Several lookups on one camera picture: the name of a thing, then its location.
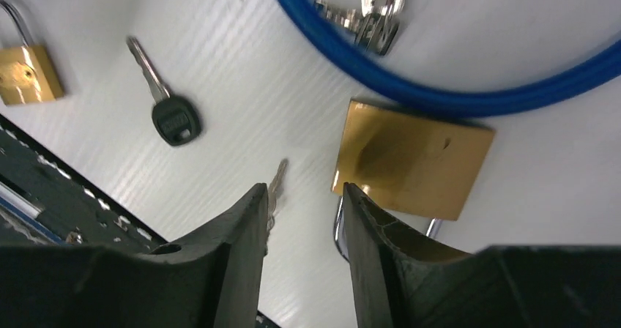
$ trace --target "gold padlock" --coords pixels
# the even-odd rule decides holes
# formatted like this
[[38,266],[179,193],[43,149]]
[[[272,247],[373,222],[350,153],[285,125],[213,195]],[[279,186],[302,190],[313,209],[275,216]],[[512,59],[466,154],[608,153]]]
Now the gold padlock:
[[32,37],[13,5],[0,0],[13,19],[23,46],[0,49],[0,97],[5,105],[54,101],[64,96],[48,52]]

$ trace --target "key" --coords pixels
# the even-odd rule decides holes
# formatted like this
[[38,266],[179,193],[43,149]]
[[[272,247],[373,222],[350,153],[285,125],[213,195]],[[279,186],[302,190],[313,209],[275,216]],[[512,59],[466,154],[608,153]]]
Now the key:
[[327,0],[315,0],[315,8],[319,11],[320,16],[330,23],[339,25],[354,34],[360,29],[362,14],[358,10],[340,8]]
[[399,21],[394,18],[396,0],[373,0],[373,10],[360,24],[354,41],[360,47],[384,56],[393,43]]
[[127,37],[127,46],[142,68],[155,100],[151,118],[157,132],[171,146],[184,145],[194,140],[201,133],[201,120],[192,103],[171,93],[144,53],[138,39]]
[[289,160],[286,158],[282,159],[280,165],[278,165],[278,170],[276,171],[276,175],[274,175],[274,179],[267,187],[267,231],[271,231],[274,228],[274,216],[276,211],[276,200],[278,196],[280,196],[281,187],[283,184],[283,179],[285,177],[285,172],[287,170],[287,165],[289,164]]

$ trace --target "white surface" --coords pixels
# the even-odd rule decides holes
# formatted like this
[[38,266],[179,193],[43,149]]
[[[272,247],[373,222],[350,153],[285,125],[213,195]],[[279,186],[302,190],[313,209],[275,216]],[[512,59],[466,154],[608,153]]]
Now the white surface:
[[[275,0],[23,2],[70,96],[0,113],[167,239],[268,182],[289,157],[259,308],[284,328],[355,326],[328,190],[347,102],[373,93],[318,54]],[[619,3],[406,0],[411,19],[385,62],[446,88],[524,83],[609,44],[621,30]],[[196,142],[172,149],[158,138],[128,33],[202,113],[206,132]],[[3,44],[15,39],[0,35]],[[615,80],[550,108],[486,119],[497,139],[461,219],[445,223],[440,240],[465,250],[621,242],[620,89]]]

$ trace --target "blue cable lock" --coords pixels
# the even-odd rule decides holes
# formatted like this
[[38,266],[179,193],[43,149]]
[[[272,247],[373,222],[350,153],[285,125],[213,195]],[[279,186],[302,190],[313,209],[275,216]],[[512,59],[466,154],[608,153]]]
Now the blue cable lock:
[[451,92],[412,83],[367,59],[321,19],[308,0],[278,0],[306,38],[330,61],[368,88],[419,111],[448,117],[518,113],[588,92],[621,74],[621,40],[550,78],[494,92]]

